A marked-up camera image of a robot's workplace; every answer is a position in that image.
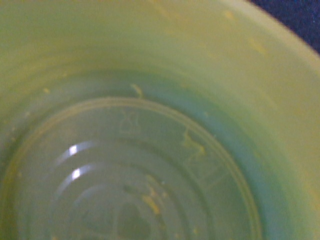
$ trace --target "dark blue background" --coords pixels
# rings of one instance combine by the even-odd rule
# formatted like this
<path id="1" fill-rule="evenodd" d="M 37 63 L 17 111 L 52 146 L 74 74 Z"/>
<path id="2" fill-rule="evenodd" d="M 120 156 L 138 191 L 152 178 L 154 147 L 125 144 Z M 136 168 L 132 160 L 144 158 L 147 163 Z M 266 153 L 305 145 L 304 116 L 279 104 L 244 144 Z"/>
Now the dark blue background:
<path id="1" fill-rule="evenodd" d="M 320 54 L 320 0 L 251 0 Z"/>

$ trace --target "recycling symbol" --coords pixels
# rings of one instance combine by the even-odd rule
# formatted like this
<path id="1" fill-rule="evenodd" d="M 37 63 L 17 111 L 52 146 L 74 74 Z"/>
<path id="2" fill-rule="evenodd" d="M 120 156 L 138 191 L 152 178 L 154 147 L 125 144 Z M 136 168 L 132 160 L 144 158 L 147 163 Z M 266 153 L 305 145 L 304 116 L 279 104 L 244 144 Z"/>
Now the recycling symbol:
<path id="1" fill-rule="evenodd" d="M 150 223 L 133 203 L 116 211 L 112 205 L 104 210 L 92 208 L 83 214 L 77 240 L 149 240 Z"/>

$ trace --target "plastic surface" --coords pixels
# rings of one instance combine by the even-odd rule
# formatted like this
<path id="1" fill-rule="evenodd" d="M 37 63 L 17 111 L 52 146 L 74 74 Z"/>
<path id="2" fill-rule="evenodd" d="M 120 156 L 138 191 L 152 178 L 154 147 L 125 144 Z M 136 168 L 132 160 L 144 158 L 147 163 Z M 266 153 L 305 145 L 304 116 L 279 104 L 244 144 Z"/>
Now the plastic surface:
<path id="1" fill-rule="evenodd" d="M 0 32 L 1 240 L 320 237 L 320 60 L 249 3 L 3 3 Z"/>

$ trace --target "green plastic cup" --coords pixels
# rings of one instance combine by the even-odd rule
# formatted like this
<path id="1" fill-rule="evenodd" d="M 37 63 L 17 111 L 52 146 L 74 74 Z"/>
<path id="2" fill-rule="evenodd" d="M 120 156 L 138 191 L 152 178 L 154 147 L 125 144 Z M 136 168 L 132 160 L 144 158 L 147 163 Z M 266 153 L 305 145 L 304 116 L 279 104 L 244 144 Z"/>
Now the green plastic cup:
<path id="1" fill-rule="evenodd" d="M 320 239 L 320 58 L 250 3 L 0 3 L 0 240 Z"/>

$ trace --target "plastic cup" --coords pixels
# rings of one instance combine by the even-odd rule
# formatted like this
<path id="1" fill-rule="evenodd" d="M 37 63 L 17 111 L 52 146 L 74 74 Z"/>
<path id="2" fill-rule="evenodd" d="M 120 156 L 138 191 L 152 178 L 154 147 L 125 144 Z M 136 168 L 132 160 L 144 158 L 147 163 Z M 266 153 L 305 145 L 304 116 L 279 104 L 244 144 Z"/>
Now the plastic cup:
<path id="1" fill-rule="evenodd" d="M 0 5 L 1 240 L 320 238 L 320 59 L 238 0 Z"/>

